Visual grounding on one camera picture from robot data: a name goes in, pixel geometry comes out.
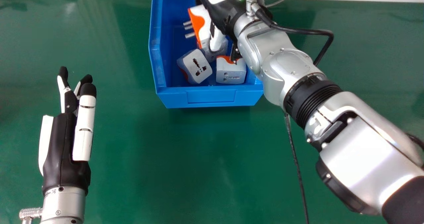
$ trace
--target robotic hand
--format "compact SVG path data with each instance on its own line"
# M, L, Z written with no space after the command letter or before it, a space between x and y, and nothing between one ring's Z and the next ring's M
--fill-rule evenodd
M264 0L200 1L233 40L232 58L238 52L266 99L303 128L319 152L319 176L350 210L383 215L389 224L424 223L422 141L329 81L292 45L290 29L271 20Z
M84 221L97 91L91 75L86 75L73 92L66 67L60 68L57 82L62 113L43 117L39 143L44 203L42 208L22 209L19 217L23 224L30 224L34 218L41 218L41 224Z

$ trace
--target green table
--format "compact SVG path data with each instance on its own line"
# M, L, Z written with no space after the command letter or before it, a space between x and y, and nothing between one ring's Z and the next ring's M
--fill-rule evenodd
M331 29L321 69L424 138L423 4L289 0L287 26ZM56 75L94 77L98 98L86 223L303 224L280 108L167 110L147 49L150 0L0 0L0 224L41 206L41 117L60 112ZM293 37L310 55L323 37ZM294 127L312 224L383 224L345 206Z

